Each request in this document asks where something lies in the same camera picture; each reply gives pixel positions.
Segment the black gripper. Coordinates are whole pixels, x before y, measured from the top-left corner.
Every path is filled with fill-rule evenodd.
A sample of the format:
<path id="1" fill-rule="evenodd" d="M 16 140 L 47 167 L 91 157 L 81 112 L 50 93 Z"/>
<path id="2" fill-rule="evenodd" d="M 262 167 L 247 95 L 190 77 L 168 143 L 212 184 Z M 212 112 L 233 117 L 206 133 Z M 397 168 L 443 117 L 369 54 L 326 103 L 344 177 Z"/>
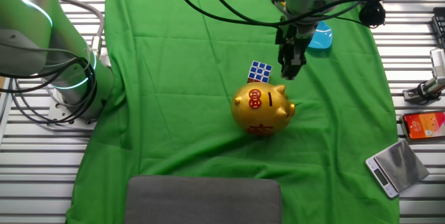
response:
<path id="1" fill-rule="evenodd" d="M 299 51 L 294 54 L 280 51 L 278 62 L 281 67 L 281 77 L 293 80 L 301 68 L 307 63 L 305 51 L 312 40 L 312 28 L 301 24 L 287 24 L 279 26 L 276 33 L 276 44 L 280 46 L 293 45 Z"/>

